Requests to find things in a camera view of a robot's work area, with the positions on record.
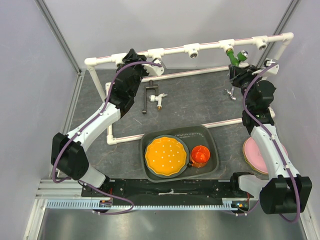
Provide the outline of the green plastic water faucet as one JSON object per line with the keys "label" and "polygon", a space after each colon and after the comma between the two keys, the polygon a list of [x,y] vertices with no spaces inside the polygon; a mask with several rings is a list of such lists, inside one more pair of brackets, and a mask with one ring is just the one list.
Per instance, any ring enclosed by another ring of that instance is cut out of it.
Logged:
{"label": "green plastic water faucet", "polygon": [[247,60],[249,53],[246,50],[242,50],[235,56],[234,50],[230,48],[226,51],[226,55],[228,56],[230,63],[233,66],[238,67],[241,62],[244,62]]}

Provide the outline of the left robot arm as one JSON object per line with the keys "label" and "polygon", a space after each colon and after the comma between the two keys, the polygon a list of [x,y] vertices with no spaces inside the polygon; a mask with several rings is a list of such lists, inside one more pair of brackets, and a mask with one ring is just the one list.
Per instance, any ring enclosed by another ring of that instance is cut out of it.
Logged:
{"label": "left robot arm", "polygon": [[148,75],[145,64],[146,56],[130,49],[122,66],[117,68],[107,97],[98,110],[80,126],[67,134],[58,132],[52,139],[50,161],[53,170],[60,170],[68,179],[91,185],[99,197],[109,193],[109,179],[89,163],[86,152],[97,137],[133,106],[140,83]]}

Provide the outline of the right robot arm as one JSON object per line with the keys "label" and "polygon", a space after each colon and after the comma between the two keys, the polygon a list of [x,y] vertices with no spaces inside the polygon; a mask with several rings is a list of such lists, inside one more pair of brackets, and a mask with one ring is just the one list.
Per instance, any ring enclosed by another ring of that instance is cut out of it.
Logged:
{"label": "right robot arm", "polygon": [[235,197],[245,192],[254,196],[265,214],[281,217],[295,214],[298,218],[306,208],[312,181],[308,176],[301,176],[291,163],[271,116],[270,104],[276,87],[264,77],[279,66],[275,62],[264,69],[230,64],[228,69],[232,86],[241,90],[242,124],[257,144],[268,171],[268,180],[249,173],[234,173],[236,180],[229,184],[229,191]]}

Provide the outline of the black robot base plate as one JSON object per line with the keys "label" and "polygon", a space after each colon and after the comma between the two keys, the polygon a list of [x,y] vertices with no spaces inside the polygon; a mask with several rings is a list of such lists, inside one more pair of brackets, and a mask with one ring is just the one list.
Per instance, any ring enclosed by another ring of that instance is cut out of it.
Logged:
{"label": "black robot base plate", "polygon": [[217,179],[183,179],[168,182],[152,182],[147,179],[115,178],[103,183],[97,190],[85,184],[83,197],[99,197],[105,192],[129,199],[138,195],[201,195],[207,197],[253,199],[249,193],[240,190],[233,181]]}

